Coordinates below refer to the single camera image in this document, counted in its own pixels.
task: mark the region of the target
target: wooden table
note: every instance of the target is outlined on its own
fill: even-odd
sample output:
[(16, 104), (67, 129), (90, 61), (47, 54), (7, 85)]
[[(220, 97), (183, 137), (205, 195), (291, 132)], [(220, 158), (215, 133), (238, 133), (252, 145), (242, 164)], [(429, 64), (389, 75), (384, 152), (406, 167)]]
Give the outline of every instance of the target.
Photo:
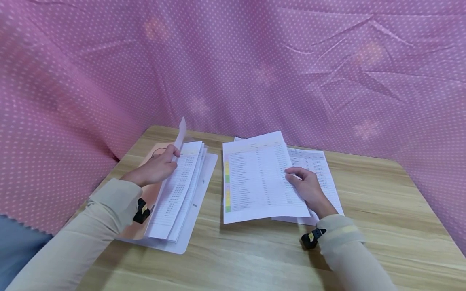
[[(299, 243), (302, 225), (262, 219), (221, 224), (223, 142), (231, 136), (189, 132), (219, 155), (187, 252), (175, 255), (114, 241), (79, 290), (341, 290), (318, 250)], [(177, 129), (153, 126), (99, 188), (137, 167)], [(396, 162), (325, 152), (345, 215), (401, 290), (464, 290), (466, 260)]]

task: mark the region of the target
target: polka dot backdrop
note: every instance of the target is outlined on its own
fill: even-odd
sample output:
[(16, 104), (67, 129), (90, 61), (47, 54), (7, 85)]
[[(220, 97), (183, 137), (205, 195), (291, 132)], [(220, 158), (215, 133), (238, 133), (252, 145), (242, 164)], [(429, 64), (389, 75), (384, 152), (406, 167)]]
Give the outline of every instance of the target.
[(461, 0), (6, 0), (0, 212), (55, 234), (146, 128), (398, 161), (466, 251)]

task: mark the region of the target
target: finger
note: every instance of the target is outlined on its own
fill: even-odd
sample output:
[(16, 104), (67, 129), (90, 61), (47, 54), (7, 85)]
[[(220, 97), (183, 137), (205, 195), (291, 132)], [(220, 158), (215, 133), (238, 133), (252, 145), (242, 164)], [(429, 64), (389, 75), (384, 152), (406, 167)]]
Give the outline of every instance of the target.
[(285, 178), (288, 182), (290, 182), (293, 186), (298, 187), (299, 183), (302, 182), (302, 180), (296, 178), (295, 176), (291, 174), (286, 174)]
[(176, 162), (170, 162), (167, 164), (167, 167), (170, 170), (170, 175), (171, 175), (178, 167), (178, 164)]
[(293, 167), (285, 169), (287, 174), (295, 174), (300, 177), (302, 180), (305, 180), (312, 172), (301, 167)]
[(174, 145), (169, 144), (162, 156), (166, 162), (170, 162), (173, 155), (179, 156), (179, 150)]

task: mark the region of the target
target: paper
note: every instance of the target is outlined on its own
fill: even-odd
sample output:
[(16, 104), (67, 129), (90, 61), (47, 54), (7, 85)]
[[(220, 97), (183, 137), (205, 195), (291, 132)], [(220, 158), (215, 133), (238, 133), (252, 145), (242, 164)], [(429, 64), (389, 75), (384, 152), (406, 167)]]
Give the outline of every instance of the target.
[[(185, 140), (185, 136), (186, 136), (186, 131), (187, 131), (187, 127), (186, 127), (186, 120), (184, 117), (181, 118), (181, 122), (179, 124), (179, 132), (178, 132), (178, 135), (176, 137), (176, 140), (174, 142), (174, 146), (179, 149), (181, 151), (182, 147), (183, 147), (183, 141)], [(173, 157), (171, 158), (172, 161), (175, 161), (177, 158), (175, 155), (173, 155)], [(164, 180), (162, 182), (162, 184), (160, 185), (160, 188), (158, 190), (158, 193), (162, 193), (165, 189), (165, 185), (167, 184), (167, 180)], [(154, 207), (157, 206), (158, 204), (158, 201), (160, 199), (160, 195), (157, 196), (157, 199), (154, 203)]]
[[(235, 136), (235, 142), (240, 140), (242, 140), (242, 138)], [(344, 215), (340, 198), (338, 197), (324, 152), (320, 150), (288, 148), (288, 153), (293, 167), (308, 169), (317, 175), (317, 180), (319, 181), (322, 191), (327, 199), (332, 203), (339, 214)], [(315, 225), (319, 221), (319, 217), (317, 217), (317, 214), (312, 210), (309, 210), (309, 214), (311, 217), (273, 217), (272, 219), (291, 223)]]
[(186, 193), (185, 199), (181, 204), (181, 208), (178, 212), (178, 216), (175, 219), (175, 223), (171, 228), (170, 234), (168, 235), (168, 240), (171, 242), (176, 242), (178, 240), (181, 228), (185, 223), (186, 215), (192, 203), (192, 199), (194, 198), (194, 194), (199, 183), (199, 177), (202, 170), (202, 165), (204, 164), (204, 160), (207, 154), (207, 147), (203, 147), (201, 149), (202, 154), (199, 155), (198, 160), (196, 162), (196, 167), (194, 168), (194, 172), (192, 174), (191, 183), (189, 184), (188, 191)]
[(202, 201), (204, 200), (204, 196), (206, 194), (207, 187), (212, 177), (215, 164), (217, 163), (217, 159), (218, 159), (218, 156), (215, 154), (210, 154), (210, 153), (206, 154), (206, 157), (204, 159), (204, 164), (202, 166), (202, 170), (199, 175), (199, 181), (202, 181), (202, 182), (198, 183), (196, 187), (196, 191), (194, 192), (192, 203), (186, 214), (185, 223), (183, 224), (181, 228), (180, 235), (176, 243), (170, 242), (167, 240), (154, 239), (154, 238), (145, 238), (141, 240), (128, 240), (128, 239), (122, 239), (122, 240), (129, 242), (129, 243), (140, 244), (140, 245), (147, 246), (150, 248), (164, 250), (164, 251), (179, 254), (179, 255), (184, 254), (189, 244), (189, 240), (191, 238), (194, 225), (196, 224), (196, 219), (199, 215)]
[(178, 167), (167, 179), (166, 187), (160, 191), (159, 202), (153, 209), (146, 230), (147, 237), (167, 239), (188, 192), (201, 147), (202, 142), (183, 145), (177, 160)]
[(304, 201), (285, 179), (292, 166), (280, 131), (223, 144), (223, 222), (309, 217)]

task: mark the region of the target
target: cuff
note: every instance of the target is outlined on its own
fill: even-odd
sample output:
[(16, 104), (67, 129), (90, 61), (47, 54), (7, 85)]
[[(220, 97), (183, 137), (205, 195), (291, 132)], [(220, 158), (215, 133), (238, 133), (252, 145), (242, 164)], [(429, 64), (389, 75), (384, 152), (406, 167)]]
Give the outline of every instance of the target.
[(363, 234), (354, 225), (353, 220), (339, 214), (333, 214), (321, 219), (316, 227), (327, 230), (319, 238), (322, 254), (349, 242), (365, 243)]
[(115, 214), (120, 233), (132, 223), (142, 192), (134, 183), (113, 178), (90, 197), (88, 205), (99, 203), (109, 208)]

